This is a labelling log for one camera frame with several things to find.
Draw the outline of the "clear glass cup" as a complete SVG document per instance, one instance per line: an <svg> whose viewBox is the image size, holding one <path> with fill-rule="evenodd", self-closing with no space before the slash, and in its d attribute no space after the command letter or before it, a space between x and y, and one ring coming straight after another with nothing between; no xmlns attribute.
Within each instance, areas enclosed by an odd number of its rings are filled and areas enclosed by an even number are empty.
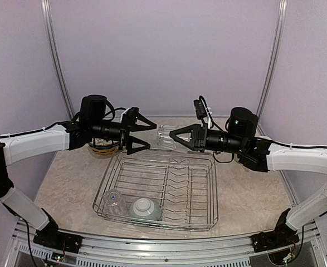
<svg viewBox="0 0 327 267"><path fill-rule="evenodd" d="M128 207L126 205L125 197L121 191L111 189L103 194L104 207L103 212L109 215L126 216L128 214Z"/></svg>
<svg viewBox="0 0 327 267"><path fill-rule="evenodd" d="M157 128L157 146L161 149L176 150L177 144L169 134L177 128L178 126L159 125Z"/></svg>

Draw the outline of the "yellow polka dot plate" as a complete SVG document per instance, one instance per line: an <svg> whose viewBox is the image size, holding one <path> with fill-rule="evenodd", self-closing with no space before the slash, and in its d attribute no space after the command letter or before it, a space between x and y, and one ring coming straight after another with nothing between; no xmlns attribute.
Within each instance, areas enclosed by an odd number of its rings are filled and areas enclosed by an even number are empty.
<svg viewBox="0 0 327 267"><path fill-rule="evenodd" d="M96 149L92 149L90 147L89 147L89 149L91 149L96 154L108 155L108 154L113 154L115 151L117 151L118 147L115 147L115 148L113 148L111 150L96 150Z"/></svg>
<svg viewBox="0 0 327 267"><path fill-rule="evenodd" d="M97 158L110 158L118 151L117 148L98 150L92 147L89 147L89 152L93 157Z"/></svg>

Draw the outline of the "blue polka dot plate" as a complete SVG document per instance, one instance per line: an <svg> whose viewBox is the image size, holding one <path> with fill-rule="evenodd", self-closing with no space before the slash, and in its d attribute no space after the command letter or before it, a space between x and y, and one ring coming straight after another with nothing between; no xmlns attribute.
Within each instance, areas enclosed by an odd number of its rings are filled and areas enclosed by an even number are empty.
<svg viewBox="0 0 327 267"><path fill-rule="evenodd" d="M96 150L111 150L115 147L117 147L119 144L116 143L111 143L111 144L93 144L92 142L89 143L89 147L92 149L96 149Z"/></svg>

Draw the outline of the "clear glass cup front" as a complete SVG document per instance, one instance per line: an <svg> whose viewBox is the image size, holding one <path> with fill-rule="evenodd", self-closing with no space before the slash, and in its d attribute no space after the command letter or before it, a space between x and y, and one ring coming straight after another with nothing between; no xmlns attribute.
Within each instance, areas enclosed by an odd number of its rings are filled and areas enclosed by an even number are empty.
<svg viewBox="0 0 327 267"><path fill-rule="evenodd" d="M109 215L126 216L128 214L128 207L126 205L125 197L121 191L111 189L103 194L104 207L103 212Z"/></svg>

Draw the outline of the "grey ceramic bowl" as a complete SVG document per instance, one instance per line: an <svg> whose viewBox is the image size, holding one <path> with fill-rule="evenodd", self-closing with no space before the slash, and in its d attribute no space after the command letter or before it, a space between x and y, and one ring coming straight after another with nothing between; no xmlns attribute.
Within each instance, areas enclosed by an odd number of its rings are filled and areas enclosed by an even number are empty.
<svg viewBox="0 0 327 267"><path fill-rule="evenodd" d="M155 200L141 197L131 204L129 216L133 219L158 221L162 217L162 209Z"/></svg>

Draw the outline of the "cream white plate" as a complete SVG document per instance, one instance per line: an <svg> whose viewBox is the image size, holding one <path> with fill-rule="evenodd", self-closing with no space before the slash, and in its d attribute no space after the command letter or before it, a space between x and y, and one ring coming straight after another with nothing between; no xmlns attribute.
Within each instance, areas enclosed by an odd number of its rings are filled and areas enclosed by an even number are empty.
<svg viewBox="0 0 327 267"><path fill-rule="evenodd" d="M101 145L103 145L103 144L111 144L111 143L116 143L117 141L106 141L106 140L104 140L104 139L93 139L92 141L91 141L93 144L101 144Z"/></svg>

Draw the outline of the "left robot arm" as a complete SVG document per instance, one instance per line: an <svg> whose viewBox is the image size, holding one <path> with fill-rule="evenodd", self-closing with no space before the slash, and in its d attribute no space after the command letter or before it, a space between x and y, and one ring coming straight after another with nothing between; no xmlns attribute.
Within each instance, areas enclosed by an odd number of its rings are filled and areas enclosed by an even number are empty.
<svg viewBox="0 0 327 267"><path fill-rule="evenodd" d="M125 110L119 122L106 119L105 111L116 111L105 96L88 95L81 101L79 112L70 120L55 122L38 130L0 135L0 202L13 215L36 229L35 243L62 249L68 245L55 220L38 207L8 176L7 167L24 159L57 151L79 149L103 139L114 142L128 155L150 148L150 144L131 136L132 132L149 131L157 126L137 107Z"/></svg>

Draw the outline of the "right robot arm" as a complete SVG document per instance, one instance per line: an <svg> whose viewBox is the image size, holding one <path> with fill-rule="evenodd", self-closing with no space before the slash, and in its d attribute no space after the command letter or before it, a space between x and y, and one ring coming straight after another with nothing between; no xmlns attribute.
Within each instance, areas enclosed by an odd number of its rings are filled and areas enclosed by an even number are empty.
<svg viewBox="0 0 327 267"><path fill-rule="evenodd" d="M283 144L257 137L258 117L244 107L231 110L227 131L212 130L206 123L192 124L169 133L192 151L225 152L237 156L244 167L258 172L302 171L327 175L327 145ZM281 247L292 233L327 213L327 183L298 206L285 211L270 234L273 246Z"/></svg>

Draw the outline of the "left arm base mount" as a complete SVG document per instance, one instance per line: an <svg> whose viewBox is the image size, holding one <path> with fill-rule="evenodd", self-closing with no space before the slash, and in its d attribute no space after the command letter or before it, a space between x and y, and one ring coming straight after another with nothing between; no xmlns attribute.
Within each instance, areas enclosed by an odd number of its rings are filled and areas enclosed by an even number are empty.
<svg viewBox="0 0 327 267"><path fill-rule="evenodd" d="M79 253L82 236L61 231L36 231L33 242L47 248L70 253Z"/></svg>

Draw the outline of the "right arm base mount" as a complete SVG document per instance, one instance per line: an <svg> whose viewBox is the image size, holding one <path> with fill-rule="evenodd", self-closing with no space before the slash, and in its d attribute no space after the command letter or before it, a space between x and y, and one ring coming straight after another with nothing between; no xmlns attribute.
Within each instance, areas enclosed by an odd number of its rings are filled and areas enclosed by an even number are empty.
<svg viewBox="0 0 327 267"><path fill-rule="evenodd" d="M277 249L300 241L298 234L290 230L260 232L250 238L255 253Z"/></svg>

